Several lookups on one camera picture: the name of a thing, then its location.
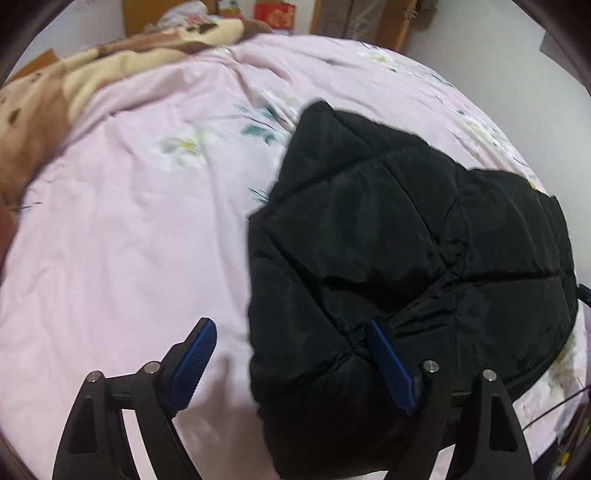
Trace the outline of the brown cream fleece blanket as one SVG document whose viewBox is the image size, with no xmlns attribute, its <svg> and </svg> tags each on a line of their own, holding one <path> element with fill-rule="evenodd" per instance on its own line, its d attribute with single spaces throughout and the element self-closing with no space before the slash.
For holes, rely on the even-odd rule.
<svg viewBox="0 0 591 480">
<path fill-rule="evenodd" d="M 17 231 L 16 210 L 35 175 L 98 90 L 208 48 L 270 33 L 259 20 L 222 19 L 103 44 L 1 89 L 1 256 Z"/>
</svg>

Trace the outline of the red gift box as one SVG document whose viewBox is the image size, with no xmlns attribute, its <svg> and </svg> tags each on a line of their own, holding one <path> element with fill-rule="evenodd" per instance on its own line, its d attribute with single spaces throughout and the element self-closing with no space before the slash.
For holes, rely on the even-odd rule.
<svg viewBox="0 0 591 480">
<path fill-rule="evenodd" d="M 263 21 L 273 30 L 293 30 L 297 7 L 284 2 L 257 2 L 254 18 Z"/>
</svg>

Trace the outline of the white plastic bag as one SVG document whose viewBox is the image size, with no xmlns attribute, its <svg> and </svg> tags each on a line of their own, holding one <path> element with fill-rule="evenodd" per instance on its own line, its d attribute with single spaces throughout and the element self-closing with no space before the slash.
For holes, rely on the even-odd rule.
<svg viewBox="0 0 591 480">
<path fill-rule="evenodd" d="M 156 22 L 158 29 L 194 26 L 209 21 L 208 9 L 201 1 L 188 1 L 171 7 Z"/>
</svg>

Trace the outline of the grey paper on wall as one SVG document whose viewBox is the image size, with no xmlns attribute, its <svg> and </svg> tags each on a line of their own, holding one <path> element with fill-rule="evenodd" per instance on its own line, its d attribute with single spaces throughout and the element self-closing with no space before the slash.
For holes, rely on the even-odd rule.
<svg viewBox="0 0 591 480">
<path fill-rule="evenodd" d="M 539 50 L 541 53 L 559 65 L 562 69 L 568 72 L 581 85 L 584 85 L 583 78 L 576 70 L 574 64 L 567 58 L 562 47 L 548 32 L 544 33 Z"/>
</svg>

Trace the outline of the wooden headboard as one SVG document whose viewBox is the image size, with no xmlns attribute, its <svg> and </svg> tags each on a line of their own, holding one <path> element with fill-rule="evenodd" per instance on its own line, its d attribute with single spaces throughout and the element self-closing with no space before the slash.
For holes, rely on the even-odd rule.
<svg viewBox="0 0 591 480">
<path fill-rule="evenodd" d="M 16 81 L 20 78 L 26 77 L 32 73 L 35 73 L 39 70 L 42 70 L 52 64 L 55 64 L 59 61 L 59 58 L 55 54 L 53 49 L 49 49 L 43 52 L 38 57 L 31 60 L 29 63 L 24 65 L 20 70 L 18 70 L 14 75 L 12 75 L 6 83 L 11 83 Z"/>
</svg>

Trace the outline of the black puffer jacket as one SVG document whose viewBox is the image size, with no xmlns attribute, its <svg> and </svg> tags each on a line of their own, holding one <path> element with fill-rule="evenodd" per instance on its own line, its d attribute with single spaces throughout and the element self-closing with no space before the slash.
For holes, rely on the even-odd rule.
<svg viewBox="0 0 591 480">
<path fill-rule="evenodd" d="M 520 398 L 578 314 L 554 197 L 325 102 L 249 219 L 249 270 L 250 385 L 283 479 L 410 477 L 456 442 L 476 378 Z M 412 414 L 368 351 L 373 318 L 418 370 Z"/>
</svg>

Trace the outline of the wooden wardrobe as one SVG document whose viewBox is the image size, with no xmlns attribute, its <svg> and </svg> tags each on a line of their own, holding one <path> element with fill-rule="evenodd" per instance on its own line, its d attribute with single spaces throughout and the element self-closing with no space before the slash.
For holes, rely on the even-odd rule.
<svg viewBox="0 0 591 480">
<path fill-rule="evenodd" d="M 155 26 L 158 19 L 171 7 L 188 1 L 181 0 L 122 0 L 124 32 L 127 37 L 158 30 Z M 202 1 L 209 15 L 216 13 L 216 2 Z"/>
</svg>

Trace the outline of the wooden framed door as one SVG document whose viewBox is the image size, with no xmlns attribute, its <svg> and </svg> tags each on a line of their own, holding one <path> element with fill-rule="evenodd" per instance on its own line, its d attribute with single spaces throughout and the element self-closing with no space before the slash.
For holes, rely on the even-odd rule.
<svg viewBox="0 0 591 480">
<path fill-rule="evenodd" d="M 315 1 L 310 32 L 401 52 L 418 6 L 417 0 Z"/>
</svg>

